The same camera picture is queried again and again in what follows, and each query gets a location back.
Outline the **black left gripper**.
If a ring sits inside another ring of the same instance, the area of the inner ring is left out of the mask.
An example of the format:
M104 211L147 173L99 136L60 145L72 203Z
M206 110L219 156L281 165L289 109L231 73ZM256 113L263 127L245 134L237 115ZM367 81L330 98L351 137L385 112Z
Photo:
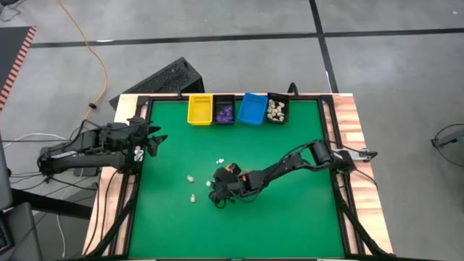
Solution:
M157 156L159 145L167 139L167 135L152 136L149 134L159 131L161 127L151 126L149 121L142 117L128 118L128 142L127 151L134 151L136 147L145 147L151 157Z

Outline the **yellow plastic basket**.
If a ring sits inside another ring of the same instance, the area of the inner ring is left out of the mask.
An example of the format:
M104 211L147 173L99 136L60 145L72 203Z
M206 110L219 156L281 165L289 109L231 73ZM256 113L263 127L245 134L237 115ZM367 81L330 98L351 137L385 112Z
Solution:
M187 122L196 126L210 125L212 123L212 107L212 94L190 95Z

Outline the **blue plastic basket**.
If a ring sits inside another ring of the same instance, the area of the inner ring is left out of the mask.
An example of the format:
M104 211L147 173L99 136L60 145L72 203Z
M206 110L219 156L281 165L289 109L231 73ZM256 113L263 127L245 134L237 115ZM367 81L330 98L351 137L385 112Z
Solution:
M266 96L245 93L241 102L238 119L249 125L261 125L268 107Z

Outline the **black plastic basket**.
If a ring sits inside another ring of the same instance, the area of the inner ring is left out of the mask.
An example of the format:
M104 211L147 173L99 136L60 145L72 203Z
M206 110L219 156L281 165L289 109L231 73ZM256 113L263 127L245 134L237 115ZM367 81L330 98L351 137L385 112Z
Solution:
M279 120L276 120L275 122L270 121L270 119L267 117L268 114L272 114L272 113L267 112L267 110L270 109L270 104L267 105L267 109L265 113L265 121L269 123L276 123L276 124L282 124L282 125L285 124L289 119L289 109L290 109L289 96L285 94L268 93L267 98L268 100L272 99L274 101L275 109L276 107L279 107L278 106L279 102L283 102L285 104L285 107L281 109L281 112L284 113L284 121L283 122L280 122Z
M232 117L233 122L217 122L215 118L217 117L216 108L222 106L232 107ZM212 111L212 122L216 125L231 125L235 123L236 119L236 103L235 103L235 96L234 95L214 95L213 96L213 111Z

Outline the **black floor beam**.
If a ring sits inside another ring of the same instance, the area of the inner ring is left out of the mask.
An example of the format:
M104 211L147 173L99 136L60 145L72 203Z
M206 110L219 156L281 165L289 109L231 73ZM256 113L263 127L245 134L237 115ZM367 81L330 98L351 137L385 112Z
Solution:
M64 215L72 218L87 219L91 218L93 209L91 207L68 202L61 199L53 199L47 196L32 194L19 189L12 189L12 206L15 207L22 203L29 203L33 210L47 212L56 215Z

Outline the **wooden table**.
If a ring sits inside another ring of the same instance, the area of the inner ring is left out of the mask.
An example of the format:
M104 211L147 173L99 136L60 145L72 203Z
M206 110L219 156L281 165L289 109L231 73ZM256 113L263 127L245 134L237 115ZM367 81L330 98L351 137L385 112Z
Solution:
M355 99L352 94L322 94L300 93L291 91L288 94L294 99L321 98L328 137L340 141L343 145L360 149L365 146L362 126L357 113ZM126 123L134 115L148 115L148 105L141 101L150 97L156 100L178 98L176 94L123 94L118 103L115 122ZM342 191L343 198L356 214L361 225L371 238L384 251L391 253L392 246L382 211L378 190L374 185L374 175L371 164L360 160L355 161L357 170L351 174L345 185L350 185ZM88 232L83 247L83 253L94 250L101 241L101 235L106 233L116 220L117 204L126 203L129 193L133 190L135 178L116 177L113 167L103 167L99 176L99 188L96 193Z

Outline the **grey cabinet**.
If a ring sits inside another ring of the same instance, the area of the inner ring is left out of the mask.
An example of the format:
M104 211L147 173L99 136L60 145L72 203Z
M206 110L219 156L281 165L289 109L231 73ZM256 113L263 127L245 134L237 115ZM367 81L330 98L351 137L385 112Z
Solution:
M9 182L9 171L0 135L0 210L8 208L13 202Z

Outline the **black orange-striped floor mat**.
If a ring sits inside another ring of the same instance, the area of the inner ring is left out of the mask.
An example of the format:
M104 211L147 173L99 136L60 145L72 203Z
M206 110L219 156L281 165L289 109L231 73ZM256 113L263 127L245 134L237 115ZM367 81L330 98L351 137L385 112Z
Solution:
M36 26L0 28L0 112L5 108L37 29Z

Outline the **grey stand foot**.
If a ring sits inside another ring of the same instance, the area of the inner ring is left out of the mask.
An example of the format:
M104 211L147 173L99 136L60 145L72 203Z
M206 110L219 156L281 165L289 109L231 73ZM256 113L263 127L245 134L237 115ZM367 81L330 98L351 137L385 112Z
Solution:
M462 146L464 146L464 128L451 132L450 134L447 134L446 136L439 137L442 134L442 132L448 128L451 128L451 126L444 127L431 139L431 143L433 147L440 148L445 145L453 144L453 143L459 143Z

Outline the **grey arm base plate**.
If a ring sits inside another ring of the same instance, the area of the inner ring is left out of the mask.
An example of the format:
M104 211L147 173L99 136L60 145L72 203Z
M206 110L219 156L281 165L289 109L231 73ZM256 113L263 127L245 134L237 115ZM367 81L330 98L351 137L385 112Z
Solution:
M336 149L335 152L341 156L349 155L353 161L370 162L378 155L378 152L370 151L368 149L354 150L354 149Z

